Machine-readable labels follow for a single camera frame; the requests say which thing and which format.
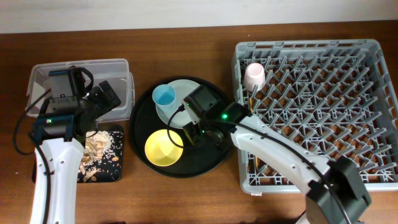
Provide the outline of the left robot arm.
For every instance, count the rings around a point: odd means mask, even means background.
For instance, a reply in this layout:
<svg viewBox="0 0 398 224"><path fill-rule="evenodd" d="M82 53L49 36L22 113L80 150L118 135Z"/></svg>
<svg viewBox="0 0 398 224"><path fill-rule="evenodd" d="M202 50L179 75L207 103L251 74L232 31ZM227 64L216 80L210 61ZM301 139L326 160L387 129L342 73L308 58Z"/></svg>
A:
<svg viewBox="0 0 398 224"><path fill-rule="evenodd" d="M53 70L29 138L36 176L31 223L74 223L78 170L86 134L121 104L107 81L95 85L84 67Z"/></svg>

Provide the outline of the pink cup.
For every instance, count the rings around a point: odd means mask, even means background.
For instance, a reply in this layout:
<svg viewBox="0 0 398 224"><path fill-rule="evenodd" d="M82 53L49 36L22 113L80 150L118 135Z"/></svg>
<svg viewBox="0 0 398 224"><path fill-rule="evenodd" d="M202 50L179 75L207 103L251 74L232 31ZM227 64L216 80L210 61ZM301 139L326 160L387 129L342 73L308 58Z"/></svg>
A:
<svg viewBox="0 0 398 224"><path fill-rule="evenodd" d="M264 67L260 63L250 63L246 69L243 79L243 86L247 91L253 91L257 85L257 91L264 88L266 84L266 76Z"/></svg>

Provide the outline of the yellow bowl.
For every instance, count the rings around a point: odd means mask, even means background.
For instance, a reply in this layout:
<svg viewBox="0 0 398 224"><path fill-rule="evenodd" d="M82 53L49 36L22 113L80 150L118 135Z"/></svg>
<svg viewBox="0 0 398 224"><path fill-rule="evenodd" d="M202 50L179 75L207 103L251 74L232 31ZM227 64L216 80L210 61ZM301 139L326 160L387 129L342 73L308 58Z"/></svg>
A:
<svg viewBox="0 0 398 224"><path fill-rule="evenodd" d="M183 148L176 146L169 139L183 146L182 138L174 131L167 131L166 129L158 130L152 133L144 146L146 158L156 166L167 167L176 163L183 154Z"/></svg>

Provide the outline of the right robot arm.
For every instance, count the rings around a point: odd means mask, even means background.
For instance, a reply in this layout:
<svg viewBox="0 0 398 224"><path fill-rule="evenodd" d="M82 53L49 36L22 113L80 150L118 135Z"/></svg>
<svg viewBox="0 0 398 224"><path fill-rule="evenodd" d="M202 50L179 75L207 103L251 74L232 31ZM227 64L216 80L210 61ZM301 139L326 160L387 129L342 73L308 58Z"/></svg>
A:
<svg viewBox="0 0 398 224"><path fill-rule="evenodd" d="M264 124L249 109L227 104L205 85L182 100L194 131L186 135L196 144L209 136L260 158L281 173L305 196L298 223L358 223L371 198L355 163L345 156L333 161L304 149Z"/></svg>

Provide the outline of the wooden chopstick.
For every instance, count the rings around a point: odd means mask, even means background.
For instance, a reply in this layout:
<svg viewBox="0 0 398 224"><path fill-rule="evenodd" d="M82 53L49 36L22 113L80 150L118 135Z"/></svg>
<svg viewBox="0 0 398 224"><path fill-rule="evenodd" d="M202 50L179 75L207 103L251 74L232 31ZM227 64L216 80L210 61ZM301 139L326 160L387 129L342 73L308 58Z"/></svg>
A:
<svg viewBox="0 0 398 224"><path fill-rule="evenodd" d="M254 98L249 98L248 99L249 109L250 109L252 114L255 114L255 110L254 110L255 103L256 103L256 100ZM258 167L257 157L254 156L254 168L257 169L257 167Z"/></svg>

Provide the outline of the grey round plate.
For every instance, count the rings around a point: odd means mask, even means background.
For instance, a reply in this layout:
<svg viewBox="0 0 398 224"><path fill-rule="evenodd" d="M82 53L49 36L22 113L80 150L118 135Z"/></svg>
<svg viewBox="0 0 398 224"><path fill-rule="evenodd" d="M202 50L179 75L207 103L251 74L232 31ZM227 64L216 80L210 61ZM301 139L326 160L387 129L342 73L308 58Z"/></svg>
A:
<svg viewBox="0 0 398 224"><path fill-rule="evenodd" d="M174 80L169 83L171 87L173 87L176 91L177 94L177 107L175 110L181 105L181 101L189 95L194 89L196 89L198 86L200 86L199 83L193 81L193 80L188 80L188 79L179 79L179 80ZM165 114L157 105L156 107L156 112L159 116L159 118L167 124L170 117L172 116L172 113L170 114ZM187 112L187 110L181 111L177 113L172 122L170 123L170 126L173 128L177 129L182 129L186 124L190 123L192 120Z"/></svg>

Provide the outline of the light blue cup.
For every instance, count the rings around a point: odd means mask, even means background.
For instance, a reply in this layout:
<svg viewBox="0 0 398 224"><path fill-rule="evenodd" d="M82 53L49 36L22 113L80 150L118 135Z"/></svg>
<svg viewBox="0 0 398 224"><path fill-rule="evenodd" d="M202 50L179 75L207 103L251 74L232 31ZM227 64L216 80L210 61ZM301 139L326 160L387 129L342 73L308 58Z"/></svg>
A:
<svg viewBox="0 0 398 224"><path fill-rule="evenodd" d="M177 106L177 93L170 85L162 84L155 87L152 99L164 113L172 113Z"/></svg>

